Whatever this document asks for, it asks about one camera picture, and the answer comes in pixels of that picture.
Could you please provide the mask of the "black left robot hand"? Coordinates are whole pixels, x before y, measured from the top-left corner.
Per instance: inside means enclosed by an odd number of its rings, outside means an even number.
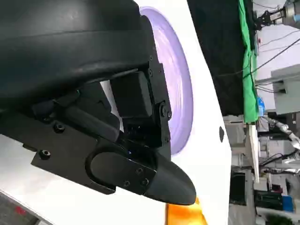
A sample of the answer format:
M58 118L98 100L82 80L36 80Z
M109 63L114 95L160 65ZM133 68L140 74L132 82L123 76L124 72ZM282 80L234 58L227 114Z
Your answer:
M107 195L191 205L195 187L171 161L171 117L134 1L1 1L0 132L34 150L34 166Z

